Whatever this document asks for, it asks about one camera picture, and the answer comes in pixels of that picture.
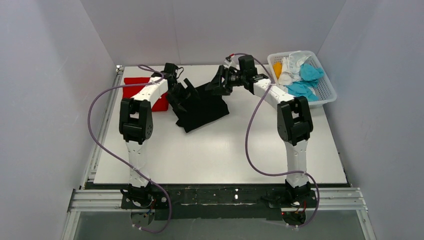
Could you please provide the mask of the black t-shirt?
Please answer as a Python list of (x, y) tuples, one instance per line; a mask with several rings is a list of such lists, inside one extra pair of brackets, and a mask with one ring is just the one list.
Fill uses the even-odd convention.
[(176, 125), (186, 133), (196, 130), (230, 114), (227, 103), (221, 95), (206, 90), (207, 84), (196, 87), (199, 98), (187, 99), (182, 103), (186, 111), (176, 111)]

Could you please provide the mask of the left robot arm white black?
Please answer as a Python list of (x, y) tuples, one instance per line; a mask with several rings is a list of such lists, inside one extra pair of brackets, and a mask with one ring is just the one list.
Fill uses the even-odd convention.
[(182, 66), (166, 63), (162, 71), (153, 71), (150, 77), (124, 79), (120, 102), (118, 130), (125, 141), (129, 156), (130, 180), (121, 193), (137, 207), (147, 208), (155, 203), (151, 179), (142, 159), (143, 144), (153, 134), (153, 109), (166, 102), (180, 122), (192, 112), (190, 101), (199, 103), (200, 97), (188, 79), (179, 82)]

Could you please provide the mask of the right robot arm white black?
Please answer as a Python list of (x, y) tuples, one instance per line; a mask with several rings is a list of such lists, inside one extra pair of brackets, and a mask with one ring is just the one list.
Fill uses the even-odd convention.
[(225, 58), (205, 89), (213, 95), (229, 96), (234, 87), (244, 87), (260, 98), (260, 104), (266, 102), (276, 110), (276, 128), (285, 145), (287, 172), (280, 173), (285, 177), (284, 189), (267, 193), (263, 200), (274, 208), (305, 203), (314, 197), (312, 185), (316, 183), (307, 172), (307, 146), (314, 128), (308, 100), (285, 92), (272, 78), (259, 73), (252, 55), (239, 53), (238, 64), (234, 57), (231, 54)]

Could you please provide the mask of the red folded t-shirt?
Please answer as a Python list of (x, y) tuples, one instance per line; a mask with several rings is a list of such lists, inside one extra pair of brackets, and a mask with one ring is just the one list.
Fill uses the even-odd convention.
[(137, 101), (147, 100), (151, 103), (153, 112), (166, 112), (169, 108), (169, 102), (166, 99), (168, 95), (168, 81), (163, 79), (155, 84), (140, 85), (157, 82), (160, 78), (160, 76), (125, 77), (123, 82), (126, 87), (123, 88), (122, 98)]

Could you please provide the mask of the orange cloth in basket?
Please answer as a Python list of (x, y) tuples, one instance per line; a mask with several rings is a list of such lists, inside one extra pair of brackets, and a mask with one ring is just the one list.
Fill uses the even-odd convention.
[(275, 78), (276, 80), (278, 80), (281, 76), (281, 73), (283, 71), (283, 65), (281, 62), (276, 62), (275, 64), (273, 64), (272, 66), (274, 74), (275, 74)]

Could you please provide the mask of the white t-shirt in basket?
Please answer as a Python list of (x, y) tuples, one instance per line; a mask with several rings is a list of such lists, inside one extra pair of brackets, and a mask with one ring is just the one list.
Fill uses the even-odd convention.
[(305, 51), (295, 51), (282, 59), (282, 71), (278, 77), (281, 86), (289, 86), (301, 80), (301, 66), (311, 57)]

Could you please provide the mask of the white plastic basket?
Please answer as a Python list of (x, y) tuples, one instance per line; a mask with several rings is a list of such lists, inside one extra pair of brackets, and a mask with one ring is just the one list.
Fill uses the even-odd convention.
[[(311, 57), (305, 62), (305, 64), (310, 64), (310, 65), (314, 66), (315, 68), (322, 68), (322, 65), (320, 64), (317, 56), (312, 51), (309, 51), (309, 50), (299, 50), (299, 51), (305, 51), (306, 53), (311, 54)], [(267, 57), (268, 65), (270, 67), (269, 76), (272, 77), (272, 79), (275, 81), (276, 85), (280, 89), (282, 89), (285, 93), (288, 93), (286, 85), (280, 85), (278, 83), (278, 80), (276, 80), (276, 76), (275, 76), (275, 73), (274, 73), (274, 70), (273, 70), (273, 64), (275, 64), (276, 62), (282, 63), (282, 59), (284, 57), (287, 57), (289, 54), (291, 54), (293, 52), (297, 52), (297, 51), (273, 53), (273, 54), (268, 55), (268, 57)], [(336, 92), (335, 92), (333, 86), (331, 85), (331, 82), (330, 82), (329, 78), (327, 77), (325, 71), (324, 71), (324, 76), (319, 79), (319, 83), (318, 83), (317, 87), (314, 88), (314, 91), (315, 91), (316, 95), (319, 97), (319, 100), (318, 101), (308, 101), (308, 104), (311, 108), (315, 107), (315, 106), (321, 106), (323, 104), (333, 102), (337, 98)]]

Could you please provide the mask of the light blue t-shirt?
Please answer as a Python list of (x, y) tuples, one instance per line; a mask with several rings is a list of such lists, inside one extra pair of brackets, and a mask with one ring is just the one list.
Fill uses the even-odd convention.
[(288, 93), (295, 97), (306, 97), (309, 102), (318, 101), (319, 97), (314, 88), (317, 87), (320, 78), (324, 76), (324, 70), (321, 67), (304, 63), (300, 66), (298, 76), (300, 80), (293, 81), (292, 84), (286, 86)]

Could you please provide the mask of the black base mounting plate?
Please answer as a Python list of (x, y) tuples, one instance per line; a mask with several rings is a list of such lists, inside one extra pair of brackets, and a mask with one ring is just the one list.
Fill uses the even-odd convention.
[(317, 206), (313, 189), (296, 193), (284, 183), (269, 184), (131, 184), (120, 189), (123, 210), (139, 210), (157, 221), (168, 219), (280, 220), (282, 209), (305, 210)]

